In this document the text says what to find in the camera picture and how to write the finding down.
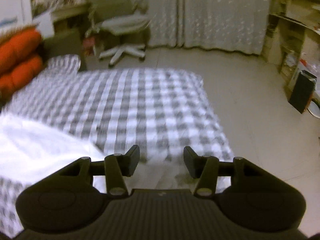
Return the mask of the grey white checkered bedspread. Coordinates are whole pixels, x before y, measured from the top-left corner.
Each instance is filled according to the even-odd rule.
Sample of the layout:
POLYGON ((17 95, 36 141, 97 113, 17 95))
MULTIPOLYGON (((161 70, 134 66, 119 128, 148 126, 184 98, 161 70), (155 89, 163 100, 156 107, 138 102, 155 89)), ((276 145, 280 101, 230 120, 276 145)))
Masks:
MULTIPOLYGON (((140 163, 183 163, 183 149, 231 161, 234 154, 203 88, 202 77, 175 69, 130 68, 80 72, 75 55, 50 59, 13 94, 1 116, 40 122, 88 140, 105 156, 140 148, 140 163)), ((31 184, 1 175, 1 232, 22 231, 15 209, 31 184)))

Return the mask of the white swivel office chair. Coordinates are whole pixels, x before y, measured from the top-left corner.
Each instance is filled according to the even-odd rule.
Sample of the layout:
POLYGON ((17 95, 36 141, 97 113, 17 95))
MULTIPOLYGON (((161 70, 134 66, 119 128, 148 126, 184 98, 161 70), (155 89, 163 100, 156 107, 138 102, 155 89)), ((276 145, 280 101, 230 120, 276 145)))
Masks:
POLYGON ((116 66, 123 55, 144 61, 146 42, 142 41, 150 18, 139 0, 88 0, 90 27, 85 36, 99 35, 102 48, 94 48, 98 61, 109 58, 108 68, 116 66))

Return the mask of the wooden shelf unit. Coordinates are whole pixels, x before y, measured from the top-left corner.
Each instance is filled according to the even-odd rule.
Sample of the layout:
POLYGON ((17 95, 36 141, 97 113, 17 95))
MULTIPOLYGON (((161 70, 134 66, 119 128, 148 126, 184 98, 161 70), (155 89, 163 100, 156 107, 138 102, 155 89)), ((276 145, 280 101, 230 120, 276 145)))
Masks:
POLYGON ((319 0, 271 0, 261 52, 292 90, 302 64, 319 75, 319 0))

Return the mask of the upper red puffy cushion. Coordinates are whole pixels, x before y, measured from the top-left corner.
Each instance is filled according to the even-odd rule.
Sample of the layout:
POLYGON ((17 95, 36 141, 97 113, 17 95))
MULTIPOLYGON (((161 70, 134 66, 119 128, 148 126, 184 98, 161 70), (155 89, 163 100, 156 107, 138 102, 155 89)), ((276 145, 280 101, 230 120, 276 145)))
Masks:
POLYGON ((34 53, 41 42, 42 35, 36 29, 27 29, 1 44, 1 74, 34 53))

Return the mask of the lower red puffy cushion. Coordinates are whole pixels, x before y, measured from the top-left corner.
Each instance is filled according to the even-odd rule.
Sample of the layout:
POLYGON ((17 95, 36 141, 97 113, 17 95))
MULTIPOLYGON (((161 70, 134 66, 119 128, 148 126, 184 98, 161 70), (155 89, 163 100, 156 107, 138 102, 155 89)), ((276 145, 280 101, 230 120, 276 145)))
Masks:
POLYGON ((42 58, 34 54, 8 73, 1 74, 1 99, 9 99, 16 91, 29 84, 42 70, 42 58))

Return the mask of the white knit garment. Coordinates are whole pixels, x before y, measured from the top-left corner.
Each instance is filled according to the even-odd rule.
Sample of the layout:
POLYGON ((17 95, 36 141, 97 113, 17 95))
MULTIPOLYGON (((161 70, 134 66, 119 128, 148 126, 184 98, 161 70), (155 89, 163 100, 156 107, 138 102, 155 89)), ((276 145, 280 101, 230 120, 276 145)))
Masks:
MULTIPOLYGON (((102 161, 105 155, 91 142, 40 122, 1 116, 1 175, 33 184, 81 157, 102 161)), ((195 181, 183 164, 159 158, 139 163, 125 180, 129 189, 193 189, 195 181)))

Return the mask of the grey star pattern curtain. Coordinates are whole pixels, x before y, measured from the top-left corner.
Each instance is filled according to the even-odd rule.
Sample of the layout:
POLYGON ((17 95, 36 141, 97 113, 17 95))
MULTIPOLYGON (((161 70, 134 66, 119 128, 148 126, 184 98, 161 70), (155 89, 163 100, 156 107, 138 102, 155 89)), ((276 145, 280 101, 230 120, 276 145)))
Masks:
POLYGON ((262 51, 270 0, 133 1, 151 17, 151 47, 262 51))

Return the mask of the black bag on floor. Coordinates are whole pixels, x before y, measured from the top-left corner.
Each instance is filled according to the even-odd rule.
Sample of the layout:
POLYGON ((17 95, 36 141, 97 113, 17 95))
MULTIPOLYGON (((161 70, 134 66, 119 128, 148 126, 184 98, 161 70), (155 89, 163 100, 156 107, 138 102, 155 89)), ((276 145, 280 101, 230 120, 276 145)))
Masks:
POLYGON ((311 103, 316 89, 317 77, 307 70, 299 72, 295 86, 289 98, 291 104, 300 114, 303 114, 311 103))

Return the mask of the red puffy cushion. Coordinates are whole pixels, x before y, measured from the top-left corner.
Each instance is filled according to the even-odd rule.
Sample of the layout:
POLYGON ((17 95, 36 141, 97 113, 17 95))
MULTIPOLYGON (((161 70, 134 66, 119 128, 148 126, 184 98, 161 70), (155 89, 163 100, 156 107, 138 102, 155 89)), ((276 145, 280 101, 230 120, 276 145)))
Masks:
POLYGON ((34 54, 8 73, 1 74, 1 99, 9 99, 16 91, 29 84, 42 70, 42 58, 34 54))
POLYGON ((36 29, 27 29, 1 44, 1 74, 34 53, 41 42, 42 35, 36 29))

